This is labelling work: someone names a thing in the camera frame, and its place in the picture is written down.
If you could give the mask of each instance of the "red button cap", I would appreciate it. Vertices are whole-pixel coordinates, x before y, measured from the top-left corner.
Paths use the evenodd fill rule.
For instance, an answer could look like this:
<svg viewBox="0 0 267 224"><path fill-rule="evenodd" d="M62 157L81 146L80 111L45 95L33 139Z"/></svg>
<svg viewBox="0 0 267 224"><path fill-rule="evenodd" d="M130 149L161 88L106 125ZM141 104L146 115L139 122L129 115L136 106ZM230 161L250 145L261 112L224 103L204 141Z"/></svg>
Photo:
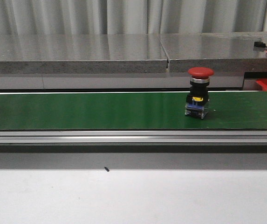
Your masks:
<svg viewBox="0 0 267 224"><path fill-rule="evenodd" d="M188 70L188 73L196 79L206 79L214 74L214 71L205 67L194 67Z"/></svg>

